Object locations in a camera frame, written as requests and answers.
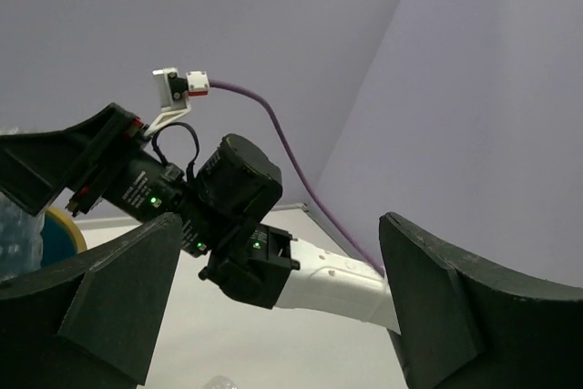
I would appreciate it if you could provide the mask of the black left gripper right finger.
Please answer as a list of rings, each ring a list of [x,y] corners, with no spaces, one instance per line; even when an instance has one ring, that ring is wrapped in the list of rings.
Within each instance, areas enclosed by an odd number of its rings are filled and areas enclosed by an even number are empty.
[[[511,270],[394,212],[379,243],[409,388],[579,388],[582,290]]]

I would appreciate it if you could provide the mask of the teal bin yellow rim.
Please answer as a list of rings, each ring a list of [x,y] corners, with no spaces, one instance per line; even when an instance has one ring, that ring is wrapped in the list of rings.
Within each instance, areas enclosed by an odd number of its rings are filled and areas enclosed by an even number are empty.
[[[41,259],[43,268],[87,250],[87,243],[81,229],[65,211],[55,206],[46,210],[41,237],[43,239]]]

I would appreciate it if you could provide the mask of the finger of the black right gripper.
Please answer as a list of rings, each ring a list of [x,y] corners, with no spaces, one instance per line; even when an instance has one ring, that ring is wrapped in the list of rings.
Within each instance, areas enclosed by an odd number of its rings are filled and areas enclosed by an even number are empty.
[[[66,209],[88,213],[146,143],[146,124],[117,104],[95,116],[51,132],[1,137],[1,192],[37,215],[65,189]]]

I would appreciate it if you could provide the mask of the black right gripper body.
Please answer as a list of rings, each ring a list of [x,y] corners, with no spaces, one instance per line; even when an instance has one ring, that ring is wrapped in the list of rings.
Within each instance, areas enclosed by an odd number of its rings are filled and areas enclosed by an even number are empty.
[[[162,152],[161,130],[150,136],[124,133],[104,149],[86,176],[71,183],[73,194],[66,209],[74,216],[86,214],[105,200],[139,222],[164,212],[178,213],[194,183],[200,144],[191,125],[178,121],[167,127],[185,128],[193,140],[194,154],[186,168],[170,162]]]

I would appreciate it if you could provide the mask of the long clear ribbed bottle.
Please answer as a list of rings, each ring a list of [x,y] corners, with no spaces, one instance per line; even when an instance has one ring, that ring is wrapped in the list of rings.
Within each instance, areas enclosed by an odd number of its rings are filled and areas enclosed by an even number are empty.
[[[45,210],[27,213],[1,187],[1,282],[41,268],[45,218]]]

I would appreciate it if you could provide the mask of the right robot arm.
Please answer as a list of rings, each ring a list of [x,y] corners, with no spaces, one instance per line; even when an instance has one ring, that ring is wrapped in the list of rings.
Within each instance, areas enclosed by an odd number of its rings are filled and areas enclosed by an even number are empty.
[[[63,191],[72,215],[106,201],[146,223],[181,221],[181,249],[206,257],[199,272],[233,301],[309,309],[399,331],[388,281],[369,264],[326,251],[264,223],[282,195],[280,169],[252,142],[229,134],[202,165],[172,163],[158,130],[111,104],[71,128],[1,137],[1,191],[26,213]]]

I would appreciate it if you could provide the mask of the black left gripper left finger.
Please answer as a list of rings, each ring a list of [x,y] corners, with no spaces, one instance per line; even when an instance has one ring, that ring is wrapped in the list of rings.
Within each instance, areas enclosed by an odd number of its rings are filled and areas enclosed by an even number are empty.
[[[180,253],[165,213],[1,284],[4,388],[137,388],[148,377]]]

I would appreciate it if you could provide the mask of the clear wide-mouth plastic jar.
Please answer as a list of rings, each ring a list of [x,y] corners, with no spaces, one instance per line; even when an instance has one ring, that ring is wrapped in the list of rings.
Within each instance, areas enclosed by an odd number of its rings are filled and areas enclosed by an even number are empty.
[[[240,357],[234,353],[217,356],[204,373],[199,385],[203,389],[243,388],[240,381]]]

